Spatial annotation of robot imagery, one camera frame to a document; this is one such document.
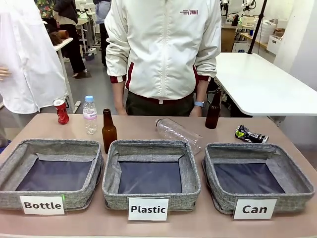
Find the water bottle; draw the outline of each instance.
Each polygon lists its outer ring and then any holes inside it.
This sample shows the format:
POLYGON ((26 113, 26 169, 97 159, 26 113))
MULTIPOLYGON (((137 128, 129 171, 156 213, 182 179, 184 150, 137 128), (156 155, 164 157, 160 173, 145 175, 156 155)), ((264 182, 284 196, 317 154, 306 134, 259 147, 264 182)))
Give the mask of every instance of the water bottle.
POLYGON ((86 132, 90 135, 97 131, 97 109, 93 96, 85 97, 84 120, 86 132))
POLYGON ((194 155, 201 150, 202 137, 192 131, 188 131, 182 125, 174 122, 169 118, 156 120, 158 133, 169 140, 182 140, 188 142, 192 148, 194 155))

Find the smartwatch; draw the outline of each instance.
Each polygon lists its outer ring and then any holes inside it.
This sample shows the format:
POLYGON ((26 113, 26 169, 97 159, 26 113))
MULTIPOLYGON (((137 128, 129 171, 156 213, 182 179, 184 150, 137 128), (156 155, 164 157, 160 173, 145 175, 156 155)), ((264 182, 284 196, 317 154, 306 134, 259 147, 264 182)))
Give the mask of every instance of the smartwatch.
POLYGON ((203 108, 205 102, 195 102, 194 105, 203 108))

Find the white jacket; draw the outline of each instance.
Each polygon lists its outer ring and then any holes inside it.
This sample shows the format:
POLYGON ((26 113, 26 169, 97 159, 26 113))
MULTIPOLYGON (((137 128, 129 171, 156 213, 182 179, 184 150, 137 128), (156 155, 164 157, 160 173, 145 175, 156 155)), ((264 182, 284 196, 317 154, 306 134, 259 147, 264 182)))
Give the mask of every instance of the white jacket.
POLYGON ((0 82, 3 103, 31 114, 65 98, 61 64, 34 0, 0 0, 0 66, 12 75, 0 82))
POLYGON ((112 0, 105 25, 107 73, 135 94, 181 99, 216 75, 219 0, 112 0))

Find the jacket logo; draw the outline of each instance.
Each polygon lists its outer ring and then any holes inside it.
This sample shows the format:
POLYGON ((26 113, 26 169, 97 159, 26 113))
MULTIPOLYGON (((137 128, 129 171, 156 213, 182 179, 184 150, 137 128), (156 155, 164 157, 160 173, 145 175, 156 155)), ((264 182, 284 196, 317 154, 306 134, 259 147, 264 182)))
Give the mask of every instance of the jacket logo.
POLYGON ((180 13, 184 15, 198 15, 198 10, 183 10, 180 13))

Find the label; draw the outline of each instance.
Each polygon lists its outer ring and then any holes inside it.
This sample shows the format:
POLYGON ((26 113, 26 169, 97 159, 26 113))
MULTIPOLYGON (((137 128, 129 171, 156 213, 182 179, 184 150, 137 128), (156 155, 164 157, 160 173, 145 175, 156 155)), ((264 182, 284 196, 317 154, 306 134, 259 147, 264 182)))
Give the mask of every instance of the label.
POLYGON ((64 206, 61 196, 37 197, 20 196, 25 214, 32 215, 64 215, 64 206))
POLYGON ((166 221, 168 198, 129 198, 129 221, 166 221))
POLYGON ((84 119, 95 120, 97 119, 97 113, 84 113, 84 119))
POLYGON ((277 199, 239 199, 234 220, 271 219, 277 199))

